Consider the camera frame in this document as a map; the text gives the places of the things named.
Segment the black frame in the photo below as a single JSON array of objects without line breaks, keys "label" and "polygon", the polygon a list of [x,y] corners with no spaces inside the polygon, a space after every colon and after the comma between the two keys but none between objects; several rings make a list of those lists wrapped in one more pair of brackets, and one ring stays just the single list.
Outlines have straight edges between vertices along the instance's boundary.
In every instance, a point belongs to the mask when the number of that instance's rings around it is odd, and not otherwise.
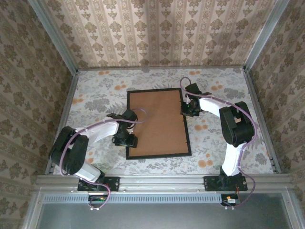
[{"label": "black frame", "polygon": [[[163,92],[163,91],[179,91],[180,94],[180,103],[183,102],[182,90],[180,87],[178,88],[163,88],[163,89],[149,89],[149,90],[136,90],[136,91],[127,91],[127,109],[130,108],[130,94],[131,93],[142,93],[142,92]],[[165,158],[165,157],[179,157],[179,156],[191,156],[191,144],[189,138],[189,131],[187,128],[186,118],[183,115],[183,122],[184,122],[184,129],[185,129],[185,136],[186,136],[186,143],[188,152],[187,153],[180,153],[180,154],[162,154],[162,155],[151,155],[151,156],[130,156],[129,155],[129,147],[126,147],[126,160],[135,160],[135,159],[152,159],[152,158]]]}]

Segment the brown cork board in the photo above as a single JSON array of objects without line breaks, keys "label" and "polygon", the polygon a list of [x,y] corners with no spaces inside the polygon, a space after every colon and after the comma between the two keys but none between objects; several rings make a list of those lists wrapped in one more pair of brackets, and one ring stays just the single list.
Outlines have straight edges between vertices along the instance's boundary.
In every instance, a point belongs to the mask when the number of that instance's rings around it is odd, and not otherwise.
[{"label": "brown cork board", "polygon": [[[183,101],[180,88],[127,92],[127,108],[143,108],[149,118],[137,124],[133,134],[138,137],[137,148],[126,148],[126,159],[191,156],[185,116],[180,114]],[[138,120],[144,112],[135,110]]]}]

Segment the black mounting plate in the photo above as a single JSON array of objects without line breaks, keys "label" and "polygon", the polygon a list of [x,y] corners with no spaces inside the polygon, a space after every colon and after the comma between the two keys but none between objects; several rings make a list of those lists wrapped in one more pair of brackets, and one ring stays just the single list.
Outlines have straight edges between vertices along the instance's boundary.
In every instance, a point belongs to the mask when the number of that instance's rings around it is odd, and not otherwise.
[{"label": "black mounting plate", "polygon": [[[107,185],[110,188],[111,192],[118,192],[120,187],[120,177],[105,177],[103,184]],[[101,192],[106,191],[107,189],[100,185],[91,185],[83,180],[79,180],[77,191],[86,191],[86,192]]]},{"label": "black mounting plate", "polygon": [[204,189],[207,192],[212,191],[236,191],[236,187],[239,191],[247,191],[248,186],[246,178],[244,176],[234,176],[228,177],[228,183],[226,187],[222,188],[221,183],[219,182],[218,176],[206,176],[203,177]]}]

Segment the damask wallpaper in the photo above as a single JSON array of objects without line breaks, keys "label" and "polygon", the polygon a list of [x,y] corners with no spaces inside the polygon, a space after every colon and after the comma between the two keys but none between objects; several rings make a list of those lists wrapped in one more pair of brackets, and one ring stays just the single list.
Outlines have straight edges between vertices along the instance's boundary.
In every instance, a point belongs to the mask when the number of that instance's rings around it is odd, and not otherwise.
[{"label": "damask wallpaper", "polygon": [[71,75],[26,0],[0,0],[0,228],[22,225]]},{"label": "damask wallpaper", "polygon": [[305,1],[290,0],[252,70],[274,149],[305,209]]},{"label": "damask wallpaper", "polygon": [[243,65],[275,0],[42,0],[78,68]]}]

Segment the table surface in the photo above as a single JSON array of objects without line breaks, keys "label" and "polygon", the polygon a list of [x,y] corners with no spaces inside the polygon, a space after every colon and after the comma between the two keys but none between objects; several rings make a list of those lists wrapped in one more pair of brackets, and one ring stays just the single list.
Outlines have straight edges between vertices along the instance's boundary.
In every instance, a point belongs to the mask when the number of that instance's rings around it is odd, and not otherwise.
[{"label": "table surface", "polygon": [[[78,74],[67,121],[73,128],[93,124],[109,113],[122,114],[126,110],[127,91],[179,87],[184,76],[196,82],[203,93],[211,92],[233,103],[246,102],[258,125],[241,68],[80,71]],[[205,112],[186,119],[192,156],[126,160],[125,147],[115,146],[109,136],[88,147],[86,160],[109,175],[218,174],[226,148],[219,118]],[[246,173],[273,173],[260,128],[257,140],[245,150],[241,165]]]}]

